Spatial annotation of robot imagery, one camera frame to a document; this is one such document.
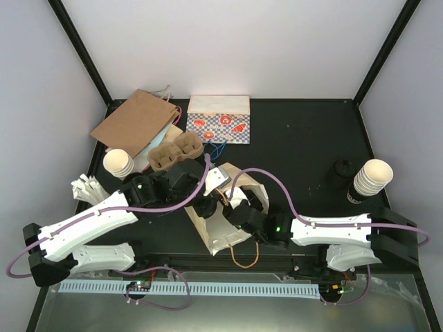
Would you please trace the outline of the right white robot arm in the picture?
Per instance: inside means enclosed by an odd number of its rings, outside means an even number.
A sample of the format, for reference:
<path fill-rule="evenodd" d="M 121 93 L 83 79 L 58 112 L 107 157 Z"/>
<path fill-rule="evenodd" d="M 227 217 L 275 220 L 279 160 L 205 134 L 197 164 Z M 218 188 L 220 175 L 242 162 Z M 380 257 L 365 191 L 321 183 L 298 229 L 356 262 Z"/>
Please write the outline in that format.
<path fill-rule="evenodd" d="M 296 218 L 265 214 L 241 201 L 235 207 L 225 207 L 223 215 L 261 244 L 280 248 L 290 243 L 326 245 L 326 255 L 314 262 L 316 274 L 323 279 L 357 266 L 412 268 L 419 264 L 416 225 L 385 207 L 356 216 Z"/>

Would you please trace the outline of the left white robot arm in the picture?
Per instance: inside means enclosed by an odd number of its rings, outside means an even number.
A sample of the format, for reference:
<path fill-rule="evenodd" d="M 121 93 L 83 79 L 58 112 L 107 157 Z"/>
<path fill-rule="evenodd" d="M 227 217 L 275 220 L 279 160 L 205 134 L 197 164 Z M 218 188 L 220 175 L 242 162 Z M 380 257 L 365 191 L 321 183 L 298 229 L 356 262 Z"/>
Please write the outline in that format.
<path fill-rule="evenodd" d="M 23 228 L 30 276 L 38 287 L 57 284 L 73 273 L 89 270 L 127 270 L 143 275 L 149 266 L 145 255 L 129 243 L 88 250 L 85 245 L 117 228 L 137 222 L 142 214 L 173 212 L 191 202 L 206 186 L 212 163 L 193 159 L 177 162 L 168 171 L 127 176 L 119 190 L 101 203 L 60 221 Z"/>

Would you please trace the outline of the cream paper bag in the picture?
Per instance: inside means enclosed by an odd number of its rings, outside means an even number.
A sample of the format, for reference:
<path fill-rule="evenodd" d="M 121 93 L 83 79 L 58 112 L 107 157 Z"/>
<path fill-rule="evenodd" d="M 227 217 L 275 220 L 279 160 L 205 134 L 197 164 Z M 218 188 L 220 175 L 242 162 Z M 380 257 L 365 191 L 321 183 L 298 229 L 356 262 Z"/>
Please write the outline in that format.
<path fill-rule="evenodd" d="M 193 208 L 193 202 L 191 206 L 185 208 L 187 215 L 212 256 L 224 249 L 232 250 L 235 245 L 251 238 L 251 234 L 241 228 L 244 220 L 239 217 L 239 206 L 232 209 L 226 197 L 227 190 L 240 187 L 249 200 L 249 207 L 257 209 L 259 213 L 264 215 L 269 211 L 269 196 L 263 184 L 257 182 L 248 174 L 241 174 L 240 169 L 230 163 L 224 163 L 220 166 L 228 172 L 231 181 L 208 195 L 218 200 L 216 212 L 210 218 L 203 219 L 197 216 Z"/>

